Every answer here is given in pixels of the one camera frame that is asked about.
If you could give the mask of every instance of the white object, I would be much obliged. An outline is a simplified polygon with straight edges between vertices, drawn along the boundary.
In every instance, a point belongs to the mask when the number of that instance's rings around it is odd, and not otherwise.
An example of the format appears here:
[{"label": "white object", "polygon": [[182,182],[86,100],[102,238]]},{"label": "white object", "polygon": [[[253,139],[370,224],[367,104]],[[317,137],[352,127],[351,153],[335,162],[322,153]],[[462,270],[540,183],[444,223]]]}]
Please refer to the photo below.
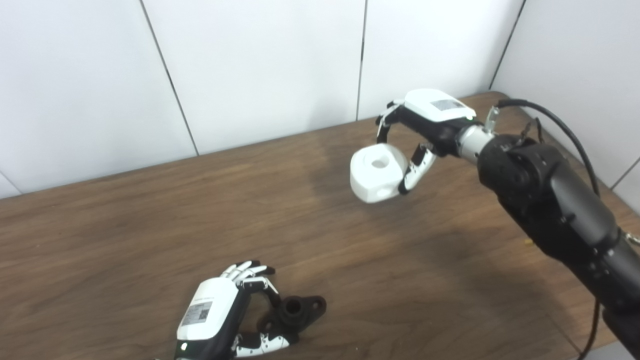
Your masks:
[{"label": "white object", "polygon": [[422,176],[429,171],[433,163],[436,161],[436,156],[431,151],[427,150],[422,157],[422,161],[416,165],[412,161],[409,162],[409,171],[404,177],[404,188],[412,190],[418,181],[422,179]]},{"label": "white object", "polygon": [[358,118],[417,88],[455,97],[487,91],[521,4],[369,0]]},{"label": "white object", "polygon": [[269,279],[258,276],[267,271],[268,266],[251,267],[252,264],[252,261],[245,261],[240,265],[231,265],[219,277],[200,283],[178,327],[179,341],[211,339],[221,331],[228,316],[244,316],[242,306],[231,313],[240,288],[258,283],[264,291],[278,294]]},{"label": "white object", "polygon": [[269,352],[274,352],[288,346],[289,346],[289,342],[287,341],[287,339],[285,339],[282,336],[276,336],[273,339],[269,340],[269,336],[267,334],[260,334],[259,348],[237,347],[236,357],[251,357],[251,356],[264,355]]},{"label": "white object", "polygon": [[387,143],[368,146],[351,158],[351,189],[368,203],[398,195],[398,184],[404,178],[407,159]]},{"label": "white object", "polygon": [[0,172],[32,192],[195,155],[137,1],[0,2]]},{"label": "white object", "polygon": [[356,120],[365,0],[145,4],[201,154]]},{"label": "white object", "polygon": [[226,277],[201,282],[178,327],[178,341],[213,338],[227,319],[237,294],[235,282]]},{"label": "white object", "polygon": [[417,89],[404,97],[404,107],[432,122],[473,119],[476,111],[437,89]]},{"label": "white object", "polygon": [[[609,187],[640,156],[638,14],[640,1],[632,0],[527,1],[492,87],[553,111]],[[577,156],[553,122],[540,120]]]}]

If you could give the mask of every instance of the black cable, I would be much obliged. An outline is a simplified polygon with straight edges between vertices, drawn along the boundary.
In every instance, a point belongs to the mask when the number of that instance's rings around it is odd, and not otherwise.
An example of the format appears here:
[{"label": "black cable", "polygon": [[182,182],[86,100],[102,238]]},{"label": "black cable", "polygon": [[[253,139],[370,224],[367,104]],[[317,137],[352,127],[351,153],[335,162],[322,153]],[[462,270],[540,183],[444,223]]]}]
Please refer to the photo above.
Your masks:
[{"label": "black cable", "polygon": [[[546,108],[535,104],[530,101],[526,101],[523,99],[504,99],[498,101],[496,107],[498,109],[506,108],[508,106],[522,106],[526,108],[532,108],[534,110],[540,111],[542,114],[546,115],[553,122],[560,127],[560,129],[564,132],[566,136],[569,137],[575,148],[578,150],[580,157],[582,158],[582,162],[584,163],[584,167],[587,169],[587,174],[589,174],[589,180],[591,181],[591,187],[593,188],[593,192],[600,197],[600,188],[598,187],[598,179],[596,178],[596,174],[593,171],[593,166],[591,165],[591,161],[589,160],[589,156],[587,156],[587,152],[582,147],[580,140],[575,136],[573,131],[569,129],[569,127],[560,120],[555,114],[551,111],[548,111]],[[536,117],[536,124],[538,126],[538,139],[540,142],[543,142],[542,139],[542,125],[540,124],[540,119]],[[587,339],[587,343],[584,345],[582,352],[578,356],[576,360],[584,360],[589,351],[591,351],[591,347],[593,346],[594,341],[596,340],[596,334],[598,333],[598,322],[600,321],[600,303],[598,299],[595,300],[595,305],[593,306],[593,321],[591,322],[591,333],[589,333],[589,338]]]},{"label": "black cable", "polygon": [[573,131],[571,131],[571,129],[569,129],[569,127],[562,120],[560,120],[559,117],[557,117],[551,111],[548,111],[547,109],[545,109],[544,107],[538,104],[535,104],[530,101],[522,100],[522,99],[503,99],[498,101],[498,105],[496,105],[498,109],[505,108],[507,106],[522,106],[526,108],[532,108],[534,110],[540,111],[542,114],[546,115],[553,122],[555,122],[556,125],[560,127],[560,130],[562,130],[565,133],[565,135],[568,136],[568,138],[571,140],[575,148],[578,150],[578,153],[582,158],[582,162],[584,163],[584,167],[587,169],[587,173],[589,174],[589,180],[591,181],[591,187],[593,188],[593,192],[595,192],[597,196],[600,196],[598,179],[596,178],[596,174],[593,171],[593,166],[591,165],[589,156],[587,156],[586,151],[584,151],[584,148],[582,147],[580,140],[578,140],[578,138],[575,136]]}]

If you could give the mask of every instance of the black object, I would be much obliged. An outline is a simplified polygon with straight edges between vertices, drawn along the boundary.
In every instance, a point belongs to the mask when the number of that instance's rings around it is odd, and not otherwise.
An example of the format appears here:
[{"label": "black object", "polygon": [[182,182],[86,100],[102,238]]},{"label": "black object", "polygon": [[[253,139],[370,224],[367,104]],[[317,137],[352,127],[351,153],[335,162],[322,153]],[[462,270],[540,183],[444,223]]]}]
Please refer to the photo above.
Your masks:
[{"label": "black object", "polygon": [[[591,165],[591,160],[589,160],[589,156],[587,156],[587,152],[584,150],[584,148],[582,147],[582,144],[580,143],[580,140],[578,140],[578,138],[575,136],[573,131],[571,131],[571,129],[569,129],[569,127],[562,120],[560,120],[560,118],[557,117],[556,114],[552,113],[548,109],[538,104],[535,104],[531,101],[526,101],[523,99],[503,99],[498,101],[498,104],[496,105],[498,109],[505,108],[507,106],[523,106],[526,108],[531,108],[531,109],[540,111],[541,113],[545,114],[549,119],[551,119],[551,121],[555,122],[556,125],[560,128],[560,130],[562,130],[564,134],[571,140],[576,150],[578,150],[578,153],[582,158],[582,162],[584,163],[584,167],[587,169],[587,173],[589,174],[589,181],[591,181],[591,187],[593,189],[593,192],[598,197],[600,196],[600,189],[598,188],[598,179],[596,178],[595,171],[593,170],[593,166]],[[536,123],[538,125],[538,139],[540,140],[540,143],[543,143],[542,125],[540,124],[540,119],[538,119],[537,117],[536,117]],[[589,334],[589,339],[587,340],[586,345],[582,349],[582,352],[580,352],[580,355],[578,356],[577,360],[584,360],[589,354],[589,351],[593,346],[593,342],[596,339],[596,333],[598,332],[599,319],[600,319],[600,302],[598,301],[598,298],[596,298],[595,306],[593,307],[593,321],[591,324],[591,333]]]},{"label": "black object", "polygon": [[258,332],[269,334],[269,339],[282,336],[295,344],[300,340],[298,334],[325,311],[326,301],[321,296],[290,296],[258,322]]},{"label": "black object", "polygon": [[[380,120],[381,117],[378,117],[376,124],[380,124]],[[460,154],[458,154],[458,135],[463,134],[464,130],[470,126],[480,125],[477,120],[469,120],[467,118],[433,122],[407,109],[404,105],[400,105],[395,111],[387,115],[385,119],[385,125],[387,126],[383,126],[380,129],[378,143],[387,142],[390,125],[398,122],[429,140],[433,146],[431,152],[440,157],[447,155],[460,157]]]},{"label": "black object", "polygon": [[530,138],[517,145],[519,140],[498,135],[484,147],[477,164],[480,182],[546,255],[564,263],[596,297],[611,331],[640,359],[637,341],[630,340],[640,327],[639,256],[611,211],[557,149]]},{"label": "black object", "polygon": [[640,313],[615,314],[605,309],[602,318],[631,355],[640,359]]}]

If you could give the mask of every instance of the hole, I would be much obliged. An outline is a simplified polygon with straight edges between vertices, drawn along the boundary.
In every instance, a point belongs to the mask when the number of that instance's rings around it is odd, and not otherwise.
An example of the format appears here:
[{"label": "hole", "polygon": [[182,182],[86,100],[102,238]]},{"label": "hole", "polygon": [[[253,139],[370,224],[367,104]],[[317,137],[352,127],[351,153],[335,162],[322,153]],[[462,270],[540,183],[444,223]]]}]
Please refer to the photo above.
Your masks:
[{"label": "hole", "polygon": [[374,168],[385,168],[387,166],[382,160],[374,160],[371,165],[373,165]]},{"label": "hole", "polygon": [[300,301],[291,300],[287,303],[287,305],[285,306],[285,309],[289,314],[294,315],[294,314],[298,314],[302,310],[302,305],[300,304]]},{"label": "hole", "polygon": [[371,154],[365,158],[365,162],[374,168],[385,168],[389,165],[390,159],[387,154]]}]

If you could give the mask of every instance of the qr code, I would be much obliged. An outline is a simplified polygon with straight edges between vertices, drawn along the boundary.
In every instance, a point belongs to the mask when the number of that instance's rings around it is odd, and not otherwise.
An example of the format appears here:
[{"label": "qr code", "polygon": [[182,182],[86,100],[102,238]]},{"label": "qr code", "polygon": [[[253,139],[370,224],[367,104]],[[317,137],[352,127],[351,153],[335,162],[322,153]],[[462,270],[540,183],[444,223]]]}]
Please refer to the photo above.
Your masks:
[{"label": "qr code", "polygon": [[464,108],[465,107],[460,102],[455,101],[455,100],[450,100],[450,99],[432,101],[431,105],[435,106],[436,109],[438,109],[440,111],[445,111],[445,110],[449,110],[449,109],[459,109],[459,108]]},{"label": "qr code", "polygon": [[191,325],[192,323],[203,323],[207,321],[209,316],[209,310],[213,301],[203,302],[201,304],[195,304],[189,306],[187,313],[182,318],[180,326]]}]

